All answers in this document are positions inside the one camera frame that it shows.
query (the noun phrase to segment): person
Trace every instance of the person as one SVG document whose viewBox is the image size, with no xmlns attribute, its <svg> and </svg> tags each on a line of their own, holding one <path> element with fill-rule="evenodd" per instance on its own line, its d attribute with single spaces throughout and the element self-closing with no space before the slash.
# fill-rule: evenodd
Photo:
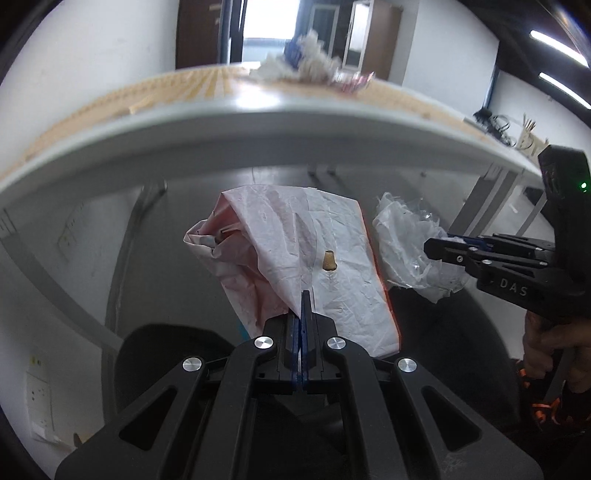
<svg viewBox="0 0 591 480">
<path fill-rule="evenodd" d="M 545 330 L 544 319 L 533 313 L 525 315 L 524 357 L 518 362 L 531 411 L 542 430 L 577 431 L 591 423 L 591 321 L 575 318 L 563 325 Z M 566 386 L 552 404 L 543 403 L 548 387 L 546 375 L 557 361 L 555 352 L 575 347 L 576 356 L 570 367 Z"/>
</svg>

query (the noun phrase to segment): ceiling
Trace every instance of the ceiling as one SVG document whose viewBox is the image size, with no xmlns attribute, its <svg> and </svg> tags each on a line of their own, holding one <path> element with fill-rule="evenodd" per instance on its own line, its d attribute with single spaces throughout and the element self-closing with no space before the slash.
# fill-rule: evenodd
<svg viewBox="0 0 591 480">
<path fill-rule="evenodd" d="M 569 95 L 540 79 L 541 72 L 566 85 L 591 103 L 591 70 L 580 65 L 559 51 L 530 38 L 530 31 L 537 30 L 577 50 L 568 33 L 553 14 L 558 14 L 556 2 L 537 0 L 460 0 L 499 39 L 497 66 L 539 90 L 550 95 L 577 115 L 591 128 L 591 110 L 573 100 Z M 578 48 L 591 64 L 589 36 L 577 38 L 577 29 L 591 32 L 591 2 L 589 0 L 563 0 L 562 16 L 570 28 Z"/>
</svg>

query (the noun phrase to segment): screw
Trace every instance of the screw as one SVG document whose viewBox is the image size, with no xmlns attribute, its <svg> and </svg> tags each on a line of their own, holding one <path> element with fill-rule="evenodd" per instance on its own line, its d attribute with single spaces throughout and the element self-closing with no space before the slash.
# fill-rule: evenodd
<svg viewBox="0 0 591 480">
<path fill-rule="evenodd" d="M 417 369 L 417 363 L 412 358 L 401 358 L 398 360 L 398 368 L 409 374 Z"/>
<path fill-rule="evenodd" d="M 273 339 L 270 337 L 259 337 L 255 338 L 255 347 L 261 350 L 266 350 L 273 346 Z"/>
<path fill-rule="evenodd" d="M 183 368 L 187 372 L 196 372 L 201 368 L 201 365 L 201 360 L 195 356 L 191 356 L 183 362 Z"/>
<path fill-rule="evenodd" d="M 331 337 L 326 341 L 326 344 L 329 346 L 329 348 L 332 348 L 333 350 L 341 350 L 342 348 L 345 348 L 347 342 L 345 342 L 340 337 Z"/>
</svg>

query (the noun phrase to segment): window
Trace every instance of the window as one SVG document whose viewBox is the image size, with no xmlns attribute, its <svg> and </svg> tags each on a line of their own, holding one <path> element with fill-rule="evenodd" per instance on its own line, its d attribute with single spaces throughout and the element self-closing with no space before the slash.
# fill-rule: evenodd
<svg viewBox="0 0 591 480">
<path fill-rule="evenodd" d="M 300 0 L 248 0 L 244 38 L 292 39 L 299 7 Z"/>
</svg>

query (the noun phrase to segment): ceiling light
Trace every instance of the ceiling light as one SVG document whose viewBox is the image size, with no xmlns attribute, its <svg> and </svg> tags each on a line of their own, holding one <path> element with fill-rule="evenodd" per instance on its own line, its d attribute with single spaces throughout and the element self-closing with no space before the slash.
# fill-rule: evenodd
<svg viewBox="0 0 591 480">
<path fill-rule="evenodd" d="M 540 73 L 540 78 L 541 79 L 544 79 L 548 83 L 551 83 L 556 88 L 559 88 L 564 93 L 566 93 L 567 95 L 570 95 L 572 98 L 574 98 L 575 100 L 577 100 L 578 103 L 580 103 L 581 105 L 583 105 L 585 108 L 591 110 L 591 105 L 589 105 L 587 102 L 585 102 L 585 100 L 583 100 L 579 95 L 577 95 L 576 93 L 574 93 L 570 88 L 568 88 L 565 85 L 562 85 L 562 83 L 560 83 L 558 80 L 554 80 L 550 75 L 546 75 L 545 73 Z"/>
<path fill-rule="evenodd" d="M 563 43 L 560 43 L 558 40 L 555 40 L 552 37 L 544 35 L 543 33 L 540 33 L 536 30 L 532 30 L 530 32 L 530 37 L 540 42 L 543 42 L 546 45 L 549 45 L 550 47 L 555 48 L 558 51 L 561 51 L 565 55 L 568 55 L 570 58 L 578 61 L 581 65 L 584 65 L 587 68 L 589 68 L 589 64 L 587 63 L 587 60 L 585 60 L 585 57 L 583 57 L 578 51 L 575 51 L 572 48 L 567 47 Z"/>
</svg>

